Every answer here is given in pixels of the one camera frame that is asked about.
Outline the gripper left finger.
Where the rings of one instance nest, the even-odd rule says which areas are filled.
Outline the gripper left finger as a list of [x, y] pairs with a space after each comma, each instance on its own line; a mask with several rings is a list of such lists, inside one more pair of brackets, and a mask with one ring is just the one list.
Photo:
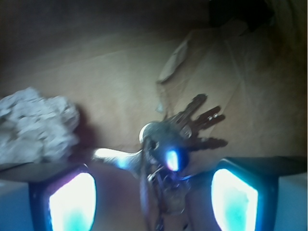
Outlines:
[[96, 204], [96, 182], [85, 164], [0, 166], [2, 231], [89, 231]]

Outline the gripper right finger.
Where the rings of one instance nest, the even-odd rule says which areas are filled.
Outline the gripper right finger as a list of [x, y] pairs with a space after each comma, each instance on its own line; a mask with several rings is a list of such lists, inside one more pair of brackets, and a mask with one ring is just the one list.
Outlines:
[[223, 231], [306, 231], [307, 158], [223, 158], [213, 174], [211, 204]]

